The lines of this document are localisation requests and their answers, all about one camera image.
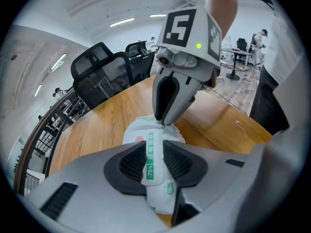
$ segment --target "wooden floor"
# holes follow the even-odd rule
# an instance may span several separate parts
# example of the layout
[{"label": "wooden floor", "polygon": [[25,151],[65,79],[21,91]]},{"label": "wooden floor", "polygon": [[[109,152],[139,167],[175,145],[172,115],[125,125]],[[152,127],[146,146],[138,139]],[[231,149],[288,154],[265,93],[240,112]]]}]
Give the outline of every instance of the wooden floor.
[{"label": "wooden floor", "polygon": [[[237,61],[236,67],[241,68],[245,67],[245,65],[244,63]],[[159,63],[156,62],[150,74],[155,75],[159,69]],[[226,73],[231,73],[231,71],[232,70],[227,69]],[[224,73],[225,68],[221,67],[220,77],[224,76]],[[214,89],[206,87],[205,90],[206,92],[220,98],[225,102],[229,101],[232,103],[232,105],[239,108],[249,116],[254,101],[256,88],[258,86],[257,80],[259,80],[259,70],[251,69],[246,72],[237,72],[237,75],[241,78],[239,81],[230,80],[228,78],[218,78],[216,81],[216,87]]]}]

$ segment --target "led light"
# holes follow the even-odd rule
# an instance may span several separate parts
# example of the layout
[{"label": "led light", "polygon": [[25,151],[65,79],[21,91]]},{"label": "led light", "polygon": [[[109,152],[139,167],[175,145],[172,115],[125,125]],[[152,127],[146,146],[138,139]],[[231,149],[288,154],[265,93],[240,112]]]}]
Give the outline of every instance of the led light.
[{"label": "led light", "polygon": [[35,92],[35,96],[37,96],[37,95],[38,95],[38,92],[39,92],[39,90],[40,90],[41,86],[42,86],[42,84],[41,84],[41,85],[39,85],[39,87],[38,87],[37,91]]},{"label": "led light", "polygon": [[159,14],[159,15],[151,15],[150,17],[166,17],[166,15]]},{"label": "led light", "polygon": [[56,68],[58,68],[60,65],[58,65],[61,60],[66,56],[66,54],[64,53],[62,57],[59,58],[58,61],[56,61],[56,63],[52,66],[51,70],[54,71]]},{"label": "led light", "polygon": [[114,26],[117,26],[117,25],[119,25],[119,24],[126,23],[126,22],[128,22],[128,21],[134,21],[134,19],[135,19],[135,18],[127,19],[127,20],[124,20],[124,21],[119,21],[119,22],[116,22],[116,23],[111,24],[110,26],[111,26],[111,27],[114,27]]}]

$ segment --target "red logo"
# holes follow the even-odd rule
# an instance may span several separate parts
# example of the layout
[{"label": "red logo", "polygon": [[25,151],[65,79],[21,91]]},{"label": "red logo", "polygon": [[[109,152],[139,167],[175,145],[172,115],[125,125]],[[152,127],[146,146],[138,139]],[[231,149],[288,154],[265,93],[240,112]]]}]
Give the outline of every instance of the red logo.
[{"label": "red logo", "polygon": [[137,138],[136,138],[136,141],[137,142],[141,142],[141,141],[143,141],[144,140],[144,138],[142,137],[142,136],[137,136]]}]

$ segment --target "white plastic package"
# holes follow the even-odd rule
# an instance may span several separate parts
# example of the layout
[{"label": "white plastic package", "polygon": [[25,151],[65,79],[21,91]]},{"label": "white plastic package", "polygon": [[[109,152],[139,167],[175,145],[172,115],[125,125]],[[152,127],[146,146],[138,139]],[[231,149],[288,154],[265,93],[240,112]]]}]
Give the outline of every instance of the white plastic package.
[{"label": "white plastic package", "polygon": [[173,125],[164,126],[154,116],[137,117],[123,136],[123,144],[146,141],[147,162],[141,183],[146,186],[147,203],[156,213],[173,214],[176,182],[163,161],[163,140],[185,142]]}]

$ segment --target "metal railing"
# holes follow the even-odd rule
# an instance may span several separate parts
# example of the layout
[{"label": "metal railing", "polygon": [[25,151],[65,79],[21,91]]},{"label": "metal railing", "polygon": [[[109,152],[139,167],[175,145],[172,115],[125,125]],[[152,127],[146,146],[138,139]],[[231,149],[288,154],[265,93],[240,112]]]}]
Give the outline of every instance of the metal railing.
[{"label": "metal railing", "polygon": [[39,184],[40,179],[35,176],[37,172],[29,168],[30,159],[34,154],[44,159],[42,173],[37,173],[38,176],[48,177],[53,154],[62,132],[88,111],[87,105],[72,89],[40,119],[18,160],[14,178],[15,192],[26,196]]}]

